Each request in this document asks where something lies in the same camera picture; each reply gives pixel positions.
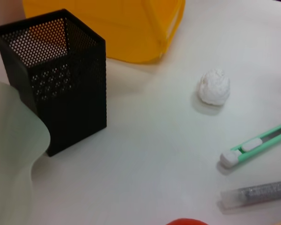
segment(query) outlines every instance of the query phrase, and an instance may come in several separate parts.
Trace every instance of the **white clay ball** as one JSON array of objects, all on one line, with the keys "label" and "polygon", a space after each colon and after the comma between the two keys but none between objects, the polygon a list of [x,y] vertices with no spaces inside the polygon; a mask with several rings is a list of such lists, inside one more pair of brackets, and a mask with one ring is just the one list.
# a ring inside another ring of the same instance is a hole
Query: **white clay ball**
[{"label": "white clay ball", "polygon": [[211,105],[223,105],[230,95],[230,80],[221,69],[213,69],[204,74],[199,83],[198,95]]}]

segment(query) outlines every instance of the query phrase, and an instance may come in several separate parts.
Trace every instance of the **yellow plastic container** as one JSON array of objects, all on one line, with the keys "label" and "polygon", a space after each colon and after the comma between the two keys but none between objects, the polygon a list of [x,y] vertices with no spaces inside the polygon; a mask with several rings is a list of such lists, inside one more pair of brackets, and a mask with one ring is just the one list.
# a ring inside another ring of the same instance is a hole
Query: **yellow plastic container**
[{"label": "yellow plastic container", "polygon": [[132,63],[159,59],[181,22],[185,0],[23,0],[26,17],[66,8],[106,40],[106,54]]}]

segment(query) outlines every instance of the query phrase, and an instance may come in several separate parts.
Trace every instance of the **white table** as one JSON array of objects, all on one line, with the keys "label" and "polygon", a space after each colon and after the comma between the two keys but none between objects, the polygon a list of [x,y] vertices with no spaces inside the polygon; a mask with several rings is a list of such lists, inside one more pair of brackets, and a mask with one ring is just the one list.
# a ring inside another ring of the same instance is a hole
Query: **white table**
[{"label": "white table", "polygon": [[[200,77],[222,68],[226,105],[202,104]],[[271,225],[281,201],[224,211],[219,192],[281,180],[281,144],[222,169],[227,150],[281,123],[281,2],[187,0],[156,65],[107,61],[108,127],[33,170],[33,225]]]}]

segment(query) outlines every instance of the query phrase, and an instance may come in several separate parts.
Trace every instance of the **clear plastic tube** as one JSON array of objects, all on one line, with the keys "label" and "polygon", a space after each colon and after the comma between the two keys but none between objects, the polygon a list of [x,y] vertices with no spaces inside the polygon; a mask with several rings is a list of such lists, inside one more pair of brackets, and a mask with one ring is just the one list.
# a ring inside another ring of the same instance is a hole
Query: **clear plastic tube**
[{"label": "clear plastic tube", "polygon": [[250,204],[281,199],[281,181],[253,187],[245,187],[221,192],[225,208],[235,208]]}]

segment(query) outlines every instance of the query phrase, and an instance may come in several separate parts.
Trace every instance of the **perforated metal mesh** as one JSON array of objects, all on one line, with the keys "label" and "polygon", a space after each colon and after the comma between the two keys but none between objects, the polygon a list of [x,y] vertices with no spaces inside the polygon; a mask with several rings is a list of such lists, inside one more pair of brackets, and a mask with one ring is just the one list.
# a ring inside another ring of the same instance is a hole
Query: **perforated metal mesh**
[{"label": "perforated metal mesh", "polygon": [[52,156],[106,127],[105,41],[66,10],[0,27],[9,82],[48,127]]}]

